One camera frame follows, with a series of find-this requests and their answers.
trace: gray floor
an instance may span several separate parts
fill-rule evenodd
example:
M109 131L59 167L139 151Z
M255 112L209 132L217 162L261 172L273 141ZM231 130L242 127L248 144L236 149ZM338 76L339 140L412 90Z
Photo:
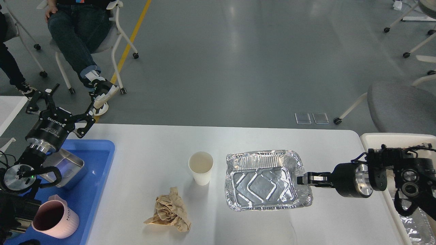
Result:
M125 1L120 19L129 36L145 3ZM23 0L9 6L43 47L33 52L49 77L38 76L18 38L7 45L31 84L45 89L60 83L57 105L81 113L89 103L86 90L71 70L77 94L66 90L37 4ZM435 23L400 22L383 33L400 15L390 0L153 0L134 42L140 58L129 54L121 71L128 93L109 102L99 123L376 132L366 103L341 125L332 121L371 83L410 84L436 68L414 55L402 57ZM415 54L436 55L434 45ZM124 47L122 42L117 59ZM109 57L109 52L95 56L108 79ZM4 73L0 80L0 95L19 95ZM436 93L435 83L421 87ZM298 125L295 112L325 112L330 124ZM35 121L22 110L3 136L17 138L15 146L24 149Z

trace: foil sheet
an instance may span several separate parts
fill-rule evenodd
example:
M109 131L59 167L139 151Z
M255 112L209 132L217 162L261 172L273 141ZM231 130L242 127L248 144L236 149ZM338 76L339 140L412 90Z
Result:
M395 192L390 192L390 194L391 197L395 196ZM402 205L404 209L409 208L410 202L403 200ZM430 227L427 215L420 208L417 208L416 211L408 217L399 216L413 245L435 244L435 236Z
M234 211L279 210L312 204L312 190L298 185L304 175L300 157L291 150L227 155L225 195Z

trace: blue tray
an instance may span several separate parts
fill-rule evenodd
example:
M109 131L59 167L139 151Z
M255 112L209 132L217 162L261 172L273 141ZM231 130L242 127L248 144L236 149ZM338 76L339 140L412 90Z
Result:
M112 165L115 145L109 140L66 140L62 148L83 159L88 173L70 190L40 189L35 199L44 203L49 196L59 195L79 216L79 227L71 236L57 239L30 226L24 234L6 240L5 245L17 245L29 239L37 239L41 245L85 245Z

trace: pink cup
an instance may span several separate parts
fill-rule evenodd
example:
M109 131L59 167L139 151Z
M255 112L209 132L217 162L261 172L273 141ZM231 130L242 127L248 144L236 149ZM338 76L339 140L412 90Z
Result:
M34 230L56 238L72 235L79 226L79 216L58 195L43 203L32 221Z

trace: white paper cup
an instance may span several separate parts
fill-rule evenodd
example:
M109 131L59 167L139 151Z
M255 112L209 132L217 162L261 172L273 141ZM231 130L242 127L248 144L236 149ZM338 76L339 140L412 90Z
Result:
M32 221L34 230L59 239L72 235L78 226L79 216L58 195L49 197Z
M211 180L214 159L204 151L194 153L188 160L189 169L198 185L207 185Z

